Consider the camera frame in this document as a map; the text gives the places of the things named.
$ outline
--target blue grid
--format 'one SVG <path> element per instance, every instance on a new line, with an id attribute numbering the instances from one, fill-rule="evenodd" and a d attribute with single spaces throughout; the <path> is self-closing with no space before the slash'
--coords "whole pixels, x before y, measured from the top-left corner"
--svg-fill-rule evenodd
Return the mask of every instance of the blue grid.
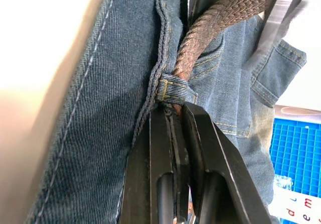
<path id="1" fill-rule="evenodd" d="M 270 154 L 275 174 L 293 179 L 292 190 L 321 197 L 321 125 L 275 119 Z"/>

